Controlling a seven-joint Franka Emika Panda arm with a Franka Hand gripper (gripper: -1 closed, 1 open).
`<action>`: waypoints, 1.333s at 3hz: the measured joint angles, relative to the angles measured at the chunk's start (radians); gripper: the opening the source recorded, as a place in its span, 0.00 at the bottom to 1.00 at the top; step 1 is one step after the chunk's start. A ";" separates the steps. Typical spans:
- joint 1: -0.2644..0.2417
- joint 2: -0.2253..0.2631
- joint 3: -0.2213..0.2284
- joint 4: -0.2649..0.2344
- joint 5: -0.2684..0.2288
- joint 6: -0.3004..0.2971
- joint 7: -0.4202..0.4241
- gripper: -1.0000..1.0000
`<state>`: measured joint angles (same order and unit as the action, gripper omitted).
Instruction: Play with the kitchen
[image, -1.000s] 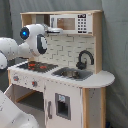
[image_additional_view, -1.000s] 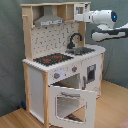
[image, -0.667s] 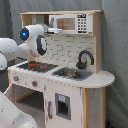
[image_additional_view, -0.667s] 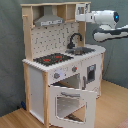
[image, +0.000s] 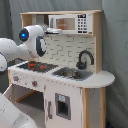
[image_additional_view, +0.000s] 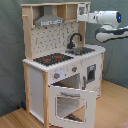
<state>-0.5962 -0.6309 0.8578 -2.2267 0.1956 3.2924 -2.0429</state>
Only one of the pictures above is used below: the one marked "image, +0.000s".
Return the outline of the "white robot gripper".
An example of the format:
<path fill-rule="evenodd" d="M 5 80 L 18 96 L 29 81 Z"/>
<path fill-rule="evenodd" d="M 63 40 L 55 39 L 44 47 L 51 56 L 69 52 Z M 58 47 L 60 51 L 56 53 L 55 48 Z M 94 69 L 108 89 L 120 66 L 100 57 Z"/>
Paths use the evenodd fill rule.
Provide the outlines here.
<path fill-rule="evenodd" d="M 46 24 L 42 25 L 45 34 L 62 34 L 61 29 L 49 28 Z"/>

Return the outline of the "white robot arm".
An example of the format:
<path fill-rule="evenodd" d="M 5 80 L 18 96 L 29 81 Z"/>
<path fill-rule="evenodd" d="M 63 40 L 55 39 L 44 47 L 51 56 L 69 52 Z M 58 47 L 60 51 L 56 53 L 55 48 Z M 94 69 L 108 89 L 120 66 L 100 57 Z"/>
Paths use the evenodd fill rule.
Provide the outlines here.
<path fill-rule="evenodd" d="M 60 31 L 45 25 L 29 25 L 19 32 L 21 45 L 13 40 L 0 38 L 0 75 L 6 73 L 8 62 L 16 58 L 31 60 L 46 53 L 44 36 L 59 34 Z M 4 94 L 0 93 L 0 128 L 38 128 L 35 121 L 14 106 Z"/>

